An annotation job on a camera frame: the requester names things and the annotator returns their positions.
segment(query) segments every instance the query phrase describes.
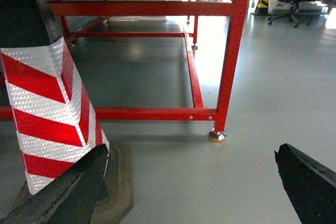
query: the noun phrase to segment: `epoxy floor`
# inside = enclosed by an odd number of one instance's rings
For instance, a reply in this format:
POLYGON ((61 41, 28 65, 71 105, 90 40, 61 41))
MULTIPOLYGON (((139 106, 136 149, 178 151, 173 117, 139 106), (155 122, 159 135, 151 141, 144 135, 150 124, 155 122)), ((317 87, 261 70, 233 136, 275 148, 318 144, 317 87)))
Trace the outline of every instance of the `epoxy floor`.
MULTIPOLYGON (((207 108, 216 105, 227 23, 200 18, 195 64, 207 108)), ((130 23, 116 24, 100 29, 130 23)), ((174 21, 138 24, 179 29, 174 21)), ((295 29, 247 16, 223 144, 207 141, 212 122, 102 122, 108 139, 132 151, 134 207, 122 224, 299 224, 274 151, 289 143, 336 171, 336 29, 326 25, 323 17, 295 29)), ((72 55, 94 106, 192 106, 182 39, 77 46, 72 55)), ((13 122, 0 130, 1 216, 25 177, 13 122)))

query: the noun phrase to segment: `yellow and black striped pole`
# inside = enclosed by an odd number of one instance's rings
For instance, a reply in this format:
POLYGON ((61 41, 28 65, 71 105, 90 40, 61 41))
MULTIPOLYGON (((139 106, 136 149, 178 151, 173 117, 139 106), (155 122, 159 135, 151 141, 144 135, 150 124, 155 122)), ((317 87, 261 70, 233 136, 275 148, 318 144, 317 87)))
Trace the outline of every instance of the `yellow and black striped pole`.
POLYGON ((253 15, 258 15, 258 16, 267 16, 268 15, 268 3, 269 0, 259 0, 256 10, 253 15))

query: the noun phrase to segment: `red and white reflective sheeting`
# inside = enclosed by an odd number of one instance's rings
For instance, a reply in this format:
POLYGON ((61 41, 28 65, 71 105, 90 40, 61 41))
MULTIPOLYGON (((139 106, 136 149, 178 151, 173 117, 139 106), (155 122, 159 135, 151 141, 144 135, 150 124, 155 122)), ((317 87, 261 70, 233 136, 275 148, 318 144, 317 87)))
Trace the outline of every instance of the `red and white reflective sheeting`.
POLYGON ((35 194, 109 142, 62 37, 50 46, 0 53, 28 187, 35 194))

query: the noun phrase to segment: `red steel rack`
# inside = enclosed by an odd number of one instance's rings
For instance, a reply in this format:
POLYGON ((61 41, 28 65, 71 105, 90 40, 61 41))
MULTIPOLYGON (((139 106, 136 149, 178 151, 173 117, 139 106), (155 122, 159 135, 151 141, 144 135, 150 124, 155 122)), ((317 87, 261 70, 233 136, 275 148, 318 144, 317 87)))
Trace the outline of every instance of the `red steel rack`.
MULTIPOLYGON (((102 120, 167 120, 167 121, 214 121, 214 129, 209 133, 210 140, 222 142, 225 139, 225 122, 229 106, 230 94, 234 80, 240 40, 248 0, 233 0, 231 3, 205 2, 196 0, 178 1, 61 1, 49 2, 55 15, 62 17, 65 27, 66 42, 70 43, 78 37, 184 37, 192 87, 193 108, 95 108, 97 116, 102 120), (89 27, 71 34, 65 16, 103 16, 89 27), (217 107, 207 109, 203 106, 200 85, 194 65, 190 36, 193 42, 197 39, 197 22, 193 34, 186 30, 177 34, 161 33, 90 33, 110 16, 229 16, 228 34, 222 77, 219 86, 217 107)), ((12 118, 8 106, 0 107, 0 118, 12 118)))

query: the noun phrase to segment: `post base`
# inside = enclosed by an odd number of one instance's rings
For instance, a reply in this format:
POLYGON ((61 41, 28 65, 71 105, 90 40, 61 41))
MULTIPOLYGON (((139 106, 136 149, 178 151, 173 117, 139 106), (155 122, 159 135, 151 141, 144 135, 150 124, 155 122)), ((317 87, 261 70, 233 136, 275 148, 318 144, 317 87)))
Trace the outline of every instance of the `post base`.
MULTIPOLYGON (((133 207, 133 180, 131 155, 128 146, 110 142, 109 162, 105 173, 102 194, 98 196, 91 216, 91 224, 119 223, 133 207)), ((13 208, 32 195, 27 182, 23 185, 13 208)))

